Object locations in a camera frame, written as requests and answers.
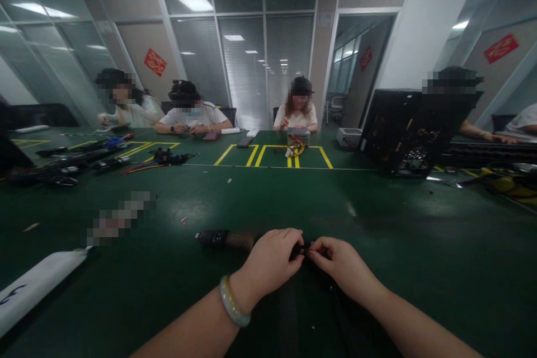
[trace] black cap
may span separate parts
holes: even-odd
[[[97,75],[95,84],[101,90],[113,90],[121,84],[132,86],[133,80],[130,78],[130,74],[125,73],[123,70],[106,68]]]
[[[446,67],[439,72],[433,73],[433,79],[428,80],[428,87],[475,87],[484,80],[483,76],[478,76],[475,70],[466,69],[460,66]]]
[[[172,90],[168,97],[175,101],[176,107],[192,108],[195,101],[201,99],[196,90],[196,86],[191,81],[173,80]]]
[[[304,76],[296,77],[291,82],[291,95],[311,96],[312,93],[312,83]]]

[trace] red decoration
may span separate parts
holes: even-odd
[[[157,52],[149,48],[147,55],[145,55],[144,64],[149,67],[153,73],[159,77],[162,77],[162,73],[164,73],[164,69],[168,63],[166,63],[166,61],[161,58]]]
[[[497,60],[500,60],[506,54],[512,52],[519,47],[519,43],[516,41],[513,34],[509,34],[499,41],[497,41],[490,48],[485,50],[485,57],[487,58],[489,64],[494,63]]]
[[[368,46],[367,49],[365,49],[362,58],[360,59],[360,68],[362,69],[362,71],[365,70],[372,58],[373,51],[371,50],[371,46]]]

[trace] face mask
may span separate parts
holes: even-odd
[[[201,108],[192,108],[186,113],[187,116],[201,116]]]

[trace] white t-shirt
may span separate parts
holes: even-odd
[[[112,123],[130,123],[130,127],[151,128],[164,116],[157,100],[149,95],[142,96],[142,105],[133,103],[129,105],[129,110],[123,110],[116,105],[116,112],[105,114]]]
[[[317,115],[315,114],[315,105],[313,103],[309,103],[310,112],[308,113],[308,116],[304,116],[302,112],[300,112],[300,115],[295,116],[294,114],[291,114],[291,117],[289,118],[289,124],[287,127],[308,127],[309,125],[317,123]],[[278,113],[276,114],[276,120],[274,121],[274,127],[279,126],[283,121],[285,117],[285,104],[281,105],[278,109]]]
[[[174,124],[184,124],[188,127],[195,125],[213,126],[228,120],[227,117],[214,106],[213,103],[203,102],[201,107],[201,116],[188,116],[181,108],[173,108],[168,114],[161,119],[161,123],[173,126]]]
[[[524,133],[521,128],[525,126],[532,126],[537,124],[537,103],[534,103],[531,106],[528,106],[522,112],[520,112],[516,117],[511,120],[505,130],[514,131],[515,133]]]

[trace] bracelet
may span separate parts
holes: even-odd
[[[250,315],[243,314],[235,305],[231,290],[229,289],[228,276],[223,276],[220,280],[220,297],[229,318],[239,327],[246,327],[252,318]]]

